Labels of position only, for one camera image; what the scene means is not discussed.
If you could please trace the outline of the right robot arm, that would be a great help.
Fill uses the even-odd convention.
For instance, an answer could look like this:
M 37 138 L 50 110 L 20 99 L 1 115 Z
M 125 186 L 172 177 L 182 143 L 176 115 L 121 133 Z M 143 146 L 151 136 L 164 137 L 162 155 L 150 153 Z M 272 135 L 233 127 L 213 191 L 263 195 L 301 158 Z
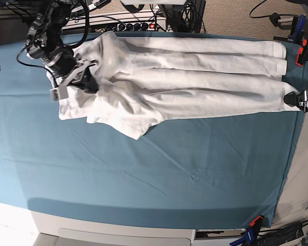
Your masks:
M 82 38 L 73 45 L 64 44 L 62 28 L 72 17 L 75 7 L 82 7 L 85 29 Z M 86 93 L 96 93 L 98 83 L 90 73 L 97 61 L 83 60 L 74 50 L 82 45 L 89 33 L 89 9 L 86 1 L 44 1 L 30 24 L 22 52 L 31 59 L 40 60 L 42 69 L 52 81 L 51 94 L 55 100 L 65 98 L 67 87 L 76 87 Z

